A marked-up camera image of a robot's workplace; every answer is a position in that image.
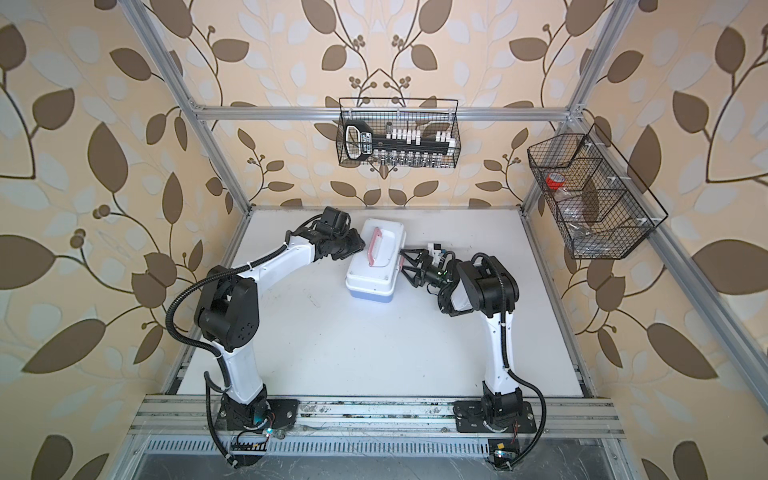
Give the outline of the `white and blue tool box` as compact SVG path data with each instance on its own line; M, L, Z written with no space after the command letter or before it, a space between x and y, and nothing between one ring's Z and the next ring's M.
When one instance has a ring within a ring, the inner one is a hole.
M367 219L360 232L365 247L352 256L345 285L354 298L389 303L403 260L406 230L403 223Z

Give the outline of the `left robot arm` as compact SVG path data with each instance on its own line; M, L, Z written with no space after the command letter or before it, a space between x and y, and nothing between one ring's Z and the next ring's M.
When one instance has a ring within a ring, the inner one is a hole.
M250 345L260 325L260 295L305 266L327 256L334 261L344 260L364 247L365 242L351 226L349 214L327 207L287 231L275 251L238 267L217 266L171 302L165 314L165 327L175 340L214 356L223 385L208 387L221 393L222 407L228 416L253 429L276 421ZM201 331L200 340L180 333L175 325L176 311L196 292L200 297L194 323Z

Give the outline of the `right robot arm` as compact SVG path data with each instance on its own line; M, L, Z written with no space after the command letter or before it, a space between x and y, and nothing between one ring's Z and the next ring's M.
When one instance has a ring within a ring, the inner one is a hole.
M482 395L478 400L453 404L457 430L540 433L546 425L546 412L536 416L523 398L523 390L530 389L540 401L544 396L514 368L512 326L520 292L513 275L497 257L482 252L461 260L450 250L406 248L400 251L400 259L408 283L434 295L442 314L482 320L486 347Z

